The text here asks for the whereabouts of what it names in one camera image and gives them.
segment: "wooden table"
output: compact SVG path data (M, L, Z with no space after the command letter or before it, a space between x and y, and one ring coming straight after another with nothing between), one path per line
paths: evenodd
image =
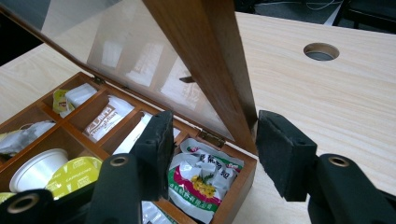
M318 155L355 161L396 195L396 36L237 13L257 109L285 116L318 144ZM322 42L340 55L304 55ZM0 67L0 122L80 68L41 45ZM307 203L286 203L262 167L234 223L309 223Z

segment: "wooden tea box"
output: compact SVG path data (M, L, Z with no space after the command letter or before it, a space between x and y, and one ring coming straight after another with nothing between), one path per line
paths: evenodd
M0 133L25 124L52 120L55 125L23 151L0 165L0 191L35 155L63 148L72 160L94 156L105 160L144 113L175 113L179 146L187 138L206 143L244 162L211 223L230 223L252 186L256 159L256 109L232 1L97 1L84 6L25 8L2 11L49 46L81 67L65 83L48 92L0 125ZM65 118L52 110L53 92L89 84L97 93ZM108 103L119 97L134 107L99 141L83 132ZM156 204L177 223L194 223L165 199Z

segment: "white packet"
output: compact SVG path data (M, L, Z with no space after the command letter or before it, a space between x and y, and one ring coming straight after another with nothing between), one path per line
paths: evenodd
M122 141L119 147L113 152L113 155L120 153L129 153L134 143L140 137L142 132L145 130L149 121L151 120L152 115L145 113L145 116L139 121L139 123L134 127L134 129L126 136L126 138Z
M90 97L95 95L97 90L88 83L84 83L65 94L66 99L75 107L79 107Z
M96 119L84 130L93 142L99 141L106 133L116 126L134 107L128 102L113 96L108 96L108 104Z
M176 223L152 202L142 202L142 219L144 224L172 224Z

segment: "hinged lid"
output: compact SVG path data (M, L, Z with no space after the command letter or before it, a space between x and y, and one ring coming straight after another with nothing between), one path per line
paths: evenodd
M255 153L257 114L233 1L0 2L76 65Z

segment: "floor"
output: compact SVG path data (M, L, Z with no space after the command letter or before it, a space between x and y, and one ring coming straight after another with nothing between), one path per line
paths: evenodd
M340 5L332 0L258 0L254 5L258 15L277 17L293 21L305 21L323 24Z
M0 13L0 66L42 42Z

